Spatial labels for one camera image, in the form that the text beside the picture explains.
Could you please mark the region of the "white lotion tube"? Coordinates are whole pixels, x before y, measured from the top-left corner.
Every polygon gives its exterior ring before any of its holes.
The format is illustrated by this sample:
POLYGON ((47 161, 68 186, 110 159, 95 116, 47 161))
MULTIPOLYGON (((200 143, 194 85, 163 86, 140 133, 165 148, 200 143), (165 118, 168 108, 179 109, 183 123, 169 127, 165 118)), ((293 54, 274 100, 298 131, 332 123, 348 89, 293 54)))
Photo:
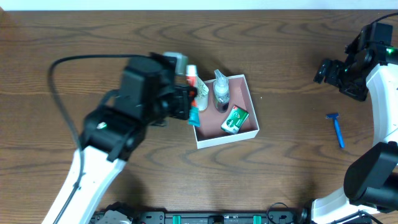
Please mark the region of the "white lotion tube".
POLYGON ((208 106, 209 89, 199 77, 196 77, 195 87, 197 88, 197 96, 195 97, 197 108, 199 111, 204 111, 208 106))

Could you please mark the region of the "red teal toothpaste tube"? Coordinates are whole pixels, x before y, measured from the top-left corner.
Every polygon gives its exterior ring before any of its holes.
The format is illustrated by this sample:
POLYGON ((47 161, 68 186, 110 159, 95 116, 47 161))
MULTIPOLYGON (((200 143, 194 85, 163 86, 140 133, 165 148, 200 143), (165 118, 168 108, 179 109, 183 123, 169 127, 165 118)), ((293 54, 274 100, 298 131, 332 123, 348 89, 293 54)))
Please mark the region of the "red teal toothpaste tube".
POLYGON ((195 101, 195 98, 196 98, 197 92, 198 92, 198 90, 197 90, 197 80, 198 80, 197 67, 195 65, 187 65, 186 72, 187 72, 186 79, 187 79, 188 84, 190 85, 189 97, 192 98, 188 123, 192 126, 200 127, 199 112, 198 112, 198 108, 197 108, 197 102, 195 101))

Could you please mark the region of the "blue disposable razor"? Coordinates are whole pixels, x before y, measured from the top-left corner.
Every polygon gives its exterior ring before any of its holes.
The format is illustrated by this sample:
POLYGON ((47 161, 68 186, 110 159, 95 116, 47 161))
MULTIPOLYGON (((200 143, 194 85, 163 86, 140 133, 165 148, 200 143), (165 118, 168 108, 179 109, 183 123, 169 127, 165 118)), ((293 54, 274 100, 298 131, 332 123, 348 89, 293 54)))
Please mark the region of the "blue disposable razor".
POLYGON ((334 125, 334 129, 335 129, 336 137, 338 140, 338 144, 339 144, 340 148, 344 148, 345 143, 344 143, 343 135, 341 133, 340 124, 338 122, 338 117, 339 117, 338 113, 331 113, 331 114, 326 115, 326 119, 333 120, 333 125, 334 125))

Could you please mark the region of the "clear pump soap bottle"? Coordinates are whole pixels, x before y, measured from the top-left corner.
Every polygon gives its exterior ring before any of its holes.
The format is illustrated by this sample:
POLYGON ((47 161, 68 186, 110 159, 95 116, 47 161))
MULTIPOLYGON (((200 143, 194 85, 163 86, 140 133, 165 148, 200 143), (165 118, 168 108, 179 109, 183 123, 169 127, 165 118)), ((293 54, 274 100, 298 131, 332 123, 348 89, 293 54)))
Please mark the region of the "clear pump soap bottle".
POLYGON ((215 81, 213 82, 213 102, 220 113, 225 113, 229 106, 229 80, 218 69, 214 71, 215 81))

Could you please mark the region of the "green Dettol soap pack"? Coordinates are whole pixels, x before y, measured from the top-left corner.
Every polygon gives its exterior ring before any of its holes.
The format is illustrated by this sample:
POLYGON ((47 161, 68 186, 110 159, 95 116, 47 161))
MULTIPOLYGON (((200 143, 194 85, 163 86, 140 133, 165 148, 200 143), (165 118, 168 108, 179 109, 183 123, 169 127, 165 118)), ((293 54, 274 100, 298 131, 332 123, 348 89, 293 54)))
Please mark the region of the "green Dettol soap pack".
POLYGON ((249 113, 234 105, 230 114, 221 125, 221 129, 229 134, 238 134, 244 122, 247 120, 249 113))

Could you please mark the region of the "white cardboard box pink inside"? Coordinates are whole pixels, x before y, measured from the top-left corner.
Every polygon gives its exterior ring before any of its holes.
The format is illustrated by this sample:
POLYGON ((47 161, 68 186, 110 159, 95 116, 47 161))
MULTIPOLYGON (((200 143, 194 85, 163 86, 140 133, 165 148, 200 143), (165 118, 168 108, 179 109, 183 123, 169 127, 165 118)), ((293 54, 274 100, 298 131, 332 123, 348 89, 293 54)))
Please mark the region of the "white cardboard box pink inside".
POLYGON ((224 113, 214 104, 214 81, 204 82, 209 89, 208 106, 198 113, 200 126, 193 128, 199 149, 251 139, 260 130, 246 77, 234 75, 228 81, 230 100, 224 113))

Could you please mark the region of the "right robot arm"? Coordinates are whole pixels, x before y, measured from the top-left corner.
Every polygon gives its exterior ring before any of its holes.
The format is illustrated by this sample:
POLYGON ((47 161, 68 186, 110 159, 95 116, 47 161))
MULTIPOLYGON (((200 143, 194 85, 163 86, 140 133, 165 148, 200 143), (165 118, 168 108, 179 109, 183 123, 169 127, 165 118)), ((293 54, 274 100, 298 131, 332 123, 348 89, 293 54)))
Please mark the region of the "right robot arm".
POLYGON ((397 49, 386 41, 349 44, 345 62, 324 60, 314 78, 356 100, 371 97, 373 146, 353 162, 343 186, 315 199, 307 223, 346 223, 397 210, 397 49))

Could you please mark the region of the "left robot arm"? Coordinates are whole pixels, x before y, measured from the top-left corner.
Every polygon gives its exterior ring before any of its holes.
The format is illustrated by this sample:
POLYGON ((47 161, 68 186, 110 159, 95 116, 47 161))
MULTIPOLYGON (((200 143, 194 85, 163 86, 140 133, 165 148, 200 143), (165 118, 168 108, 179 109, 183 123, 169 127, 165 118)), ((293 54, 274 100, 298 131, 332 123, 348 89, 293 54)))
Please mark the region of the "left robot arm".
POLYGON ((167 117, 187 120, 197 89, 176 84, 183 75, 187 56, 177 52, 126 54, 127 65, 120 86, 108 91, 83 121, 78 132, 55 86, 57 65, 90 55, 54 61, 47 85, 76 144, 67 178, 44 223, 88 223, 104 193, 124 169, 133 151, 145 139, 148 126, 162 126, 167 117))

